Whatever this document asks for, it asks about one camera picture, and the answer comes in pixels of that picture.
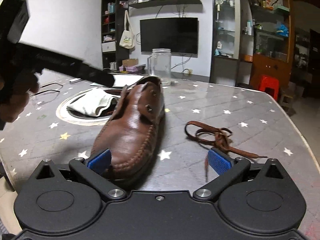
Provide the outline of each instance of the television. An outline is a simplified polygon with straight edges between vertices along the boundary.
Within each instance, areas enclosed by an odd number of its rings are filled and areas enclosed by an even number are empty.
[[[141,51],[171,49],[198,54],[198,18],[171,17],[140,20]]]

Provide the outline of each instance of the tote bag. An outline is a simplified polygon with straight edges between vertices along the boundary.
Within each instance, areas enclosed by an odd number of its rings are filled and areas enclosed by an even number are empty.
[[[134,34],[131,28],[128,10],[124,13],[124,31],[122,33],[119,45],[126,49],[132,49],[134,47]]]

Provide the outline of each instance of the brown shoelace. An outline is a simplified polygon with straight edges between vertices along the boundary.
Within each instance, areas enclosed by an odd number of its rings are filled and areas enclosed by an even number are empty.
[[[191,135],[187,131],[188,125],[194,125],[194,126],[200,127],[200,129],[198,129],[196,131],[195,136]],[[239,149],[236,149],[236,148],[229,146],[228,137],[230,137],[232,135],[232,132],[227,128],[215,128],[215,127],[212,127],[212,126],[207,125],[202,122],[190,121],[190,122],[186,123],[186,125],[184,127],[184,132],[189,137],[189,139],[196,141],[198,143],[204,144],[204,145],[214,146],[215,148],[222,151],[224,154],[228,154],[229,152],[233,152],[233,153],[236,153],[236,154],[241,155],[246,158],[252,158],[252,159],[268,158],[268,156],[259,156],[255,153],[246,152],[246,151],[239,150]],[[199,136],[204,133],[214,135],[215,140],[209,141],[209,140],[200,138]],[[207,179],[207,177],[208,177],[208,156],[206,157],[205,162],[204,162],[204,169],[205,169],[205,176]]]

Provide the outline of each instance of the hand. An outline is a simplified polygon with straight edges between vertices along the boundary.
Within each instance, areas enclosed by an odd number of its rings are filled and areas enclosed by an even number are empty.
[[[0,76],[0,90],[5,82]],[[8,103],[0,104],[0,119],[4,122],[13,122],[21,114],[29,102],[28,91],[37,93],[39,91],[38,78],[28,72],[18,75],[13,85],[13,94]]]

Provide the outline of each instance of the shoe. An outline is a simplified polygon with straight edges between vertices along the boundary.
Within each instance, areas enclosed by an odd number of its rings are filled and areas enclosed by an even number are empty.
[[[152,159],[163,116],[164,98],[159,78],[146,77],[131,87],[125,86],[91,150],[91,155],[111,151],[111,166],[101,175],[121,184],[136,181]]]

